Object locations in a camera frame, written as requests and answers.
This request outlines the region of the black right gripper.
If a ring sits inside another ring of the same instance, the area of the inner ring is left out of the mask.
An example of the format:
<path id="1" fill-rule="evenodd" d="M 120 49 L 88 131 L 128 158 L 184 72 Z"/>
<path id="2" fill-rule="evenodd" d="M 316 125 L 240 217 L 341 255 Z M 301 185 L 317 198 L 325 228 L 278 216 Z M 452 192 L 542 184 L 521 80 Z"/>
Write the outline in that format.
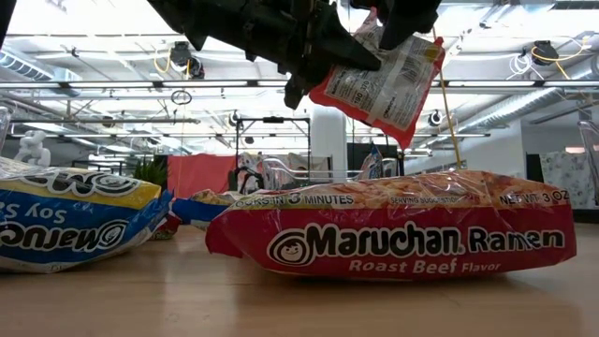
<path id="1" fill-rule="evenodd" d="M 438 19 L 441 0 L 393 0 L 390 13 L 379 15 L 383 35 L 379 41 L 382 50 L 393 50 L 414 32 L 428 33 Z M 377 0 L 350 0 L 356 9 L 377 7 Z"/>

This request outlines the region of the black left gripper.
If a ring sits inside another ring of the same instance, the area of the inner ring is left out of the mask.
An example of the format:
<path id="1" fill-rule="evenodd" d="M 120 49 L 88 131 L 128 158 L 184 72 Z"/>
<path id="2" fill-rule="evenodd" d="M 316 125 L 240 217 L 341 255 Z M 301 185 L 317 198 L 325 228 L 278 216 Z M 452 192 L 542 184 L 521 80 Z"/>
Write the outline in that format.
<path id="1" fill-rule="evenodd" d="M 380 60 L 341 25 L 337 16 L 323 21 L 316 41 L 322 1 L 150 0 L 149 4 L 196 51 L 214 38 L 260 57 L 293 75 L 285 85 L 285 105 L 296 109 L 335 65 L 378 70 Z"/>

